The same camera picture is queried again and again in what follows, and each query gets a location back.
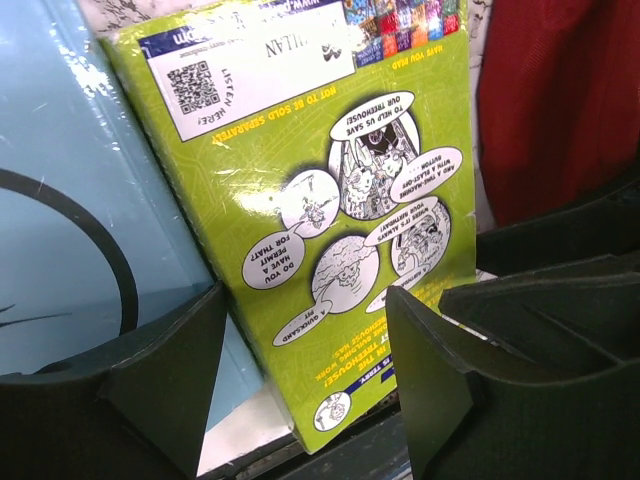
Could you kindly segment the light blue book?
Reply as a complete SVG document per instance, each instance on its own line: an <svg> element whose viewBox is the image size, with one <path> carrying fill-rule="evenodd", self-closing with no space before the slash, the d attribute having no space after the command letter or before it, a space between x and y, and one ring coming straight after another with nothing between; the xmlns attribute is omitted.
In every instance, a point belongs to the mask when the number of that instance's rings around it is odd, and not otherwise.
<svg viewBox="0 0 640 480"><path fill-rule="evenodd" d="M74 1L1 5L1 374L33 375L213 285Z"/></svg>

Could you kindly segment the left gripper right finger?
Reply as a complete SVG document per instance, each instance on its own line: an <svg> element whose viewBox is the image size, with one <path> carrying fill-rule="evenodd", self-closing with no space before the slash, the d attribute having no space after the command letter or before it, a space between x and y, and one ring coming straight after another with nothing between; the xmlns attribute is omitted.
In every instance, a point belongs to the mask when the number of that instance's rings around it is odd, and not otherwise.
<svg viewBox="0 0 640 480"><path fill-rule="evenodd" d="M417 479L635 479L639 363L546 370L442 319L409 292L386 299Z"/></svg>

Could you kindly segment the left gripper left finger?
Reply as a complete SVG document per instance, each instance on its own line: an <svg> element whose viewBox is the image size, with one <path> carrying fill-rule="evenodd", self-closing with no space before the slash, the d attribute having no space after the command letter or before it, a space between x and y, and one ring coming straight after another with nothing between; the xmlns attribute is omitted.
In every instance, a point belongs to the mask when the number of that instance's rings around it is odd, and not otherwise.
<svg viewBox="0 0 640 480"><path fill-rule="evenodd" d="M216 284L99 347L2 376L2 478L195 478L225 318Z"/></svg>

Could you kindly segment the red backpack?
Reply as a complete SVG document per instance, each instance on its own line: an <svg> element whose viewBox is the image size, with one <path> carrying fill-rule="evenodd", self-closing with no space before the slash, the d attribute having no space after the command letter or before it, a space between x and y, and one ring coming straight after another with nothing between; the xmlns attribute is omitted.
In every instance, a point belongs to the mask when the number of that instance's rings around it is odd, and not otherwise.
<svg viewBox="0 0 640 480"><path fill-rule="evenodd" d="M639 143L638 3L495 2L477 105L497 224L614 179Z"/></svg>

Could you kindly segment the green booklet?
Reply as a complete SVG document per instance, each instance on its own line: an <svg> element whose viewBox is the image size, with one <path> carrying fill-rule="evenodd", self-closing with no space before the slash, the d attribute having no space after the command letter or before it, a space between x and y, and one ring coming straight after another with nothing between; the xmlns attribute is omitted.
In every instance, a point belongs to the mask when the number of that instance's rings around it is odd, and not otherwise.
<svg viewBox="0 0 640 480"><path fill-rule="evenodd" d="M314 453L396 386L385 300L475 276L467 5L219 1L103 44Z"/></svg>

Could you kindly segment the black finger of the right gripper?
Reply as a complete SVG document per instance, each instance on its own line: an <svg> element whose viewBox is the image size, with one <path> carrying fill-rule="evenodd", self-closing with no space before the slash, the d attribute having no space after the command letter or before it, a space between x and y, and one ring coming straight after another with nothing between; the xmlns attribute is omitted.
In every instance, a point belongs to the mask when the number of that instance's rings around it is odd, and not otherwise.
<svg viewBox="0 0 640 480"><path fill-rule="evenodd" d="M639 257L605 255L455 287L439 309L541 367L602 370L639 356Z"/></svg>
<svg viewBox="0 0 640 480"><path fill-rule="evenodd" d="M518 273L639 249L639 181L626 180L560 210L480 234L476 266Z"/></svg>

